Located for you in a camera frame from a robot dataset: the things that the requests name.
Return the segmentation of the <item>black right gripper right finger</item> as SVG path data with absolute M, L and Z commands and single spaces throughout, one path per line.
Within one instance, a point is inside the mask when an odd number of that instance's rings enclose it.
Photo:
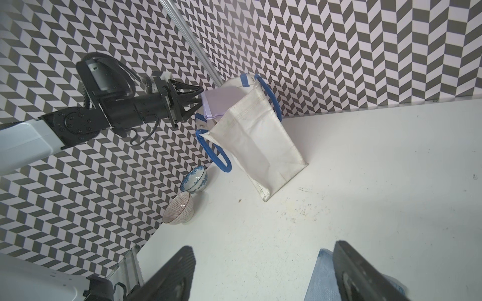
M 333 264 L 342 300 L 408 299 L 346 241 L 335 243 Z

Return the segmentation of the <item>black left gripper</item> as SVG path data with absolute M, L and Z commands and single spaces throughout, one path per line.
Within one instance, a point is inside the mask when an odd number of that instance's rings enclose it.
M 118 59 L 103 53 L 86 54 L 75 64 L 84 88 L 84 107 L 99 110 L 118 135 L 150 122 L 186 122 L 202 107 L 203 87 L 168 80 L 156 94 L 144 91 L 142 77 Z

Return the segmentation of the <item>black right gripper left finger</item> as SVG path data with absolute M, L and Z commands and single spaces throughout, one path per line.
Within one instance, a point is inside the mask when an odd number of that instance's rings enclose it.
M 130 293 L 126 300 L 188 301 L 195 265 L 193 248 L 182 247 L 145 285 Z

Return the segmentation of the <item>lilac mesh pouch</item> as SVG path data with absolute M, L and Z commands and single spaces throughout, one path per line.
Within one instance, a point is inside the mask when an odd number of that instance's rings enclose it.
M 248 87 L 220 87 L 201 93 L 204 118 L 216 119 L 225 115 L 228 109 L 251 91 Z

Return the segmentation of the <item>dark blue pouch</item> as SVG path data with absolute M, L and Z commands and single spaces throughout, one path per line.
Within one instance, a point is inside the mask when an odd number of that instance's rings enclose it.
M 336 283 L 333 251 L 327 249 L 319 251 L 305 300 L 342 300 Z M 406 296 L 406 289 L 403 286 L 399 285 L 394 279 L 384 274 L 383 276 Z

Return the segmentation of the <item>white canvas bag blue handles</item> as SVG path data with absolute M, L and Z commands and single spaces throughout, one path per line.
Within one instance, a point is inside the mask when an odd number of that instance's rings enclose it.
M 196 137 L 209 158 L 223 172 L 235 161 L 263 201 L 298 175 L 308 164 L 282 125 L 281 106 L 269 84 L 245 73 L 221 87 L 248 87 L 251 91 L 224 116 L 202 121 Z

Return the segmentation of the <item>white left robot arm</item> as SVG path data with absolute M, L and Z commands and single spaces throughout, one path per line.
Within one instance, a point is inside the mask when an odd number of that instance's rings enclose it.
M 169 72 L 141 76 L 103 53 L 89 53 L 76 65 L 84 104 L 1 126 L 1 175 L 95 139 L 103 130 L 141 145 L 138 127 L 165 120 L 177 128 L 202 106 L 203 88 L 173 80 Z

